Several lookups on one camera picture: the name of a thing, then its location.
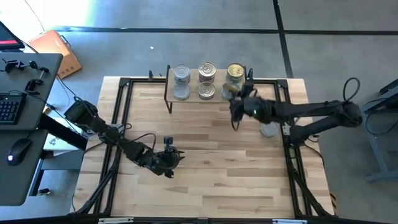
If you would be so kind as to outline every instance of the cardboard box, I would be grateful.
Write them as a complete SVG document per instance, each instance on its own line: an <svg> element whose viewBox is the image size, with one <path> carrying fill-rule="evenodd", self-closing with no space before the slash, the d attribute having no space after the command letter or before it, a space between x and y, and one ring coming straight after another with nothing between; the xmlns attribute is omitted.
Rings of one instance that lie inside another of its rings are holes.
<svg viewBox="0 0 398 224"><path fill-rule="evenodd" d="M59 35L55 30L47 31L30 40L29 45L39 53L61 53L63 55L61 66L58 70L58 75L61 78L81 69L79 61L70 50L70 44L64 36Z"/></svg>

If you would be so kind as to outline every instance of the can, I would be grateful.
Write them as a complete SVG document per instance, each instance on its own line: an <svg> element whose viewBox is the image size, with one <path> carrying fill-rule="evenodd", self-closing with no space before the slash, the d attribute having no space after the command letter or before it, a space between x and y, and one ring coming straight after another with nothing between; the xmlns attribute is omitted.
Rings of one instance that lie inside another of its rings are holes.
<svg viewBox="0 0 398 224"><path fill-rule="evenodd" d="M176 83L187 84L191 80L191 70L186 65L177 65L173 69Z"/></svg>
<svg viewBox="0 0 398 224"><path fill-rule="evenodd" d="M178 100L186 100L189 98L191 90L186 84L176 84L173 87L173 95Z"/></svg>
<svg viewBox="0 0 398 224"><path fill-rule="evenodd" d="M261 124L260 131L262 135L271 138L278 133L278 125L276 125L275 122L271 122L269 124Z"/></svg>
<svg viewBox="0 0 398 224"><path fill-rule="evenodd" d="M221 88L221 97L224 100L233 100L236 97L236 93L232 93L231 91L228 90L226 85L231 86L232 88L236 88L236 91L239 91L239 85L236 83L224 83L223 87Z"/></svg>
<svg viewBox="0 0 398 224"><path fill-rule="evenodd" d="M239 63L232 63L231 65L228 65L228 68L226 70L226 79L227 81L233 83L239 83L244 76L243 74L243 66Z"/></svg>
<svg viewBox="0 0 398 224"><path fill-rule="evenodd" d="M203 82L199 85L198 94L203 100L211 100L216 92L215 86L210 82Z"/></svg>
<svg viewBox="0 0 398 224"><path fill-rule="evenodd" d="M216 65L211 62L203 62L199 66L199 82L214 82L216 77Z"/></svg>

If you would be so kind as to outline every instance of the gray floor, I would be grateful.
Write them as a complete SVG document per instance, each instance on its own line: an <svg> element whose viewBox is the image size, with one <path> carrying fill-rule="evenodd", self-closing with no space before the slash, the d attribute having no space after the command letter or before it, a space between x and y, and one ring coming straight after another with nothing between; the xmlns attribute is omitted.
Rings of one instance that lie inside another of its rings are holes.
<svg viewBox="0 0 398 224"><path fill-rule="evenodd" d="M55 7L54 1L29 2L45 27L277 27L271 0L69 1L66 7L76 9L72 17L46 11ZM286 29L398 29L398 2L393 0L279 0L279 4ZM62 34L83 65L82 71L67 77L65 83L93 103L103 76L147 75L149 69L164 74L167 64L196 67L210 60L225 68L231 62L240 62L252 67L257 77L286 77L279 37L274 34ZM363 105L398 77L397 36L287 35L286 39L294 77L304 78L311 102L341 100L345 80L358 77L361 90L354 101ZM67 101L66 93L56 83L49 102L65 111ZM396 131L381 138L382 144L396 146L397 142L389 140L394 139L393 134ZM366 182L365 175L379 170L362 127L324 132L320 147L330 190L337 196L339 216L398 223L398 182ZM1 207L0 219L68 213L76 180L76 173L47 172L42 186L53 189L53 194L28 198L21 207Z"/></svg>

